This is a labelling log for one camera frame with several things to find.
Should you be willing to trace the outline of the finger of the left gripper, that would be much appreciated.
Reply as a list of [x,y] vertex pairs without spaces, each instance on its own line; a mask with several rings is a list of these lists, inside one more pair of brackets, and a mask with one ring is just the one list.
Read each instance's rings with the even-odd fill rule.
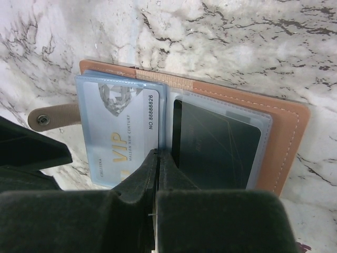
[[60,190],[42,170],[72,162],[67,145],[1,117],[1,191]]

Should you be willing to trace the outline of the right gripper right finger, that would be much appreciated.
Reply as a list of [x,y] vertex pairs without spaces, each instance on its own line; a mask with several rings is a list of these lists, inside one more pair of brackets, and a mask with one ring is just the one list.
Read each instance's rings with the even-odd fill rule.
[[297,252],[285,209],[267,191],[200,190],[159,154],[158,252]]

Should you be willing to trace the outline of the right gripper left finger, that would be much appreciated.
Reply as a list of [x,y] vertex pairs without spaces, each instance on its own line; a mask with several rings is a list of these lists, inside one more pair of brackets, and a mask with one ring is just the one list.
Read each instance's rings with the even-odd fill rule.
[[1,194],[1,252],[151,252],[158,151],[111,190]]

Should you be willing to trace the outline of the black credit card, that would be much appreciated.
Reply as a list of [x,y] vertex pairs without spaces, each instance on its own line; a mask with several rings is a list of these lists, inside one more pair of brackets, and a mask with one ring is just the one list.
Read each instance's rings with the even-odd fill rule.
[[260,138],[255,126],[174,101],[172,157],[200,189],[245,189]]

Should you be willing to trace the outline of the tan leather card holder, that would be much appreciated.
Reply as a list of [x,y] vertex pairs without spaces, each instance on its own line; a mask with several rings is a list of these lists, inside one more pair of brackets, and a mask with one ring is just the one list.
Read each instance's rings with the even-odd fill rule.
[[77,102],[35,109],[28,124],[81,125],[93,183],[117,186],[156,149],[195,189],[281,194],[310,118],[305,105],[92,60],[80,72]]

